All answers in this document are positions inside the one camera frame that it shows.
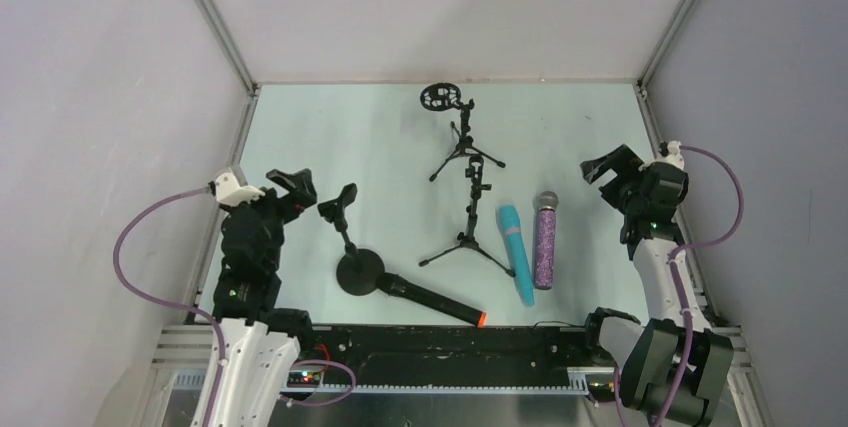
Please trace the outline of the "round base clip mic stand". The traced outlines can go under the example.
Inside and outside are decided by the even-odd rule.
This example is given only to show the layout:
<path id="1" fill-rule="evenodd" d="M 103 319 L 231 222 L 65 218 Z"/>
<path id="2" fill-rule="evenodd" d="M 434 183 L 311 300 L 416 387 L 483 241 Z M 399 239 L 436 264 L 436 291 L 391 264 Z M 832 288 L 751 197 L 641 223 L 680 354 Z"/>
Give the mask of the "round base clip mic stand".
<path id="1" fill-rule="evenodd" d="M 333 225 L 344 242 L 344 255 L 336 267 L 339 287 L 349 295 L 365 296 L 377 289 L 377 280 L 385 272 L 385 264 L 376 252 L 360 249 L 350 239 L 345 209 L 356 200 L 357 194 L 357 185 L 347 184 L 335 199 L 320 203 L 318 212 L 323 220 Z"/>

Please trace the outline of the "black microphone orange end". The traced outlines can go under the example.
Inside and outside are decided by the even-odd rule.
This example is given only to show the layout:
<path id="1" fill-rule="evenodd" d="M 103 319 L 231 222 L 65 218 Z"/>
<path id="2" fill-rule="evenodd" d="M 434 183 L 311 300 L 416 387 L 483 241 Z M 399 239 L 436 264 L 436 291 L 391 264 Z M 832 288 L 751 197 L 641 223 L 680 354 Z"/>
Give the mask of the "black microphone orange end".
<path id="1" fill-rule="evenodd" d="M 381 274 L 376 285 L 389 296 L 406 299 L 477 328 L 482 328 L 487 320 L 485 312 L 414 284 L 397 274 Z"/>

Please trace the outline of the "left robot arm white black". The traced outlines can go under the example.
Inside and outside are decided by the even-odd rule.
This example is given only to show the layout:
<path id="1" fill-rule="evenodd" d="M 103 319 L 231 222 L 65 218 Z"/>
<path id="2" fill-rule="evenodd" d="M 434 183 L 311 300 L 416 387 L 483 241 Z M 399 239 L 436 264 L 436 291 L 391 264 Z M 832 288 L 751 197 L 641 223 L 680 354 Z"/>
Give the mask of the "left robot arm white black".
<path id="1" fill-rule="evenodd" d="M 284 227 L 317 201 L 312 173 L 267 172 L 273 187 L 254 187 L 234 166 L 213 191 L 220 225 L 220 273 L 213 292 L 213 345 L 195 426 L 265 426 L 301 342 L 311 334 L 307 312 L 275 306 Z"/>

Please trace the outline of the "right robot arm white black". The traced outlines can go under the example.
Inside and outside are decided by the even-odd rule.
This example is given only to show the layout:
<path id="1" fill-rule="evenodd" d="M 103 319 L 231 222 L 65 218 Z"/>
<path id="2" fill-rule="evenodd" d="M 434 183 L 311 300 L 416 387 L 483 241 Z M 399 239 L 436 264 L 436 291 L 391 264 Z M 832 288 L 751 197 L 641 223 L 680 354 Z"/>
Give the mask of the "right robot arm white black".
<path id="1" fill-rule="evenodd" d="M 620 242 L 636 268 L 648 319 L 597 308 L 586 319 L 587 344 L 615 362 L 617 403 L 643 413 L 654 426 L 712 423 L 734 350 L 697 305 L 686 266 L 688 247 L 675 219 L 689 176 L 679 142 L 662 144 L 642 160 L 626 145 L 580 165 L 592 184 L 612 172 L 601 197 L 623 216 Z"/>

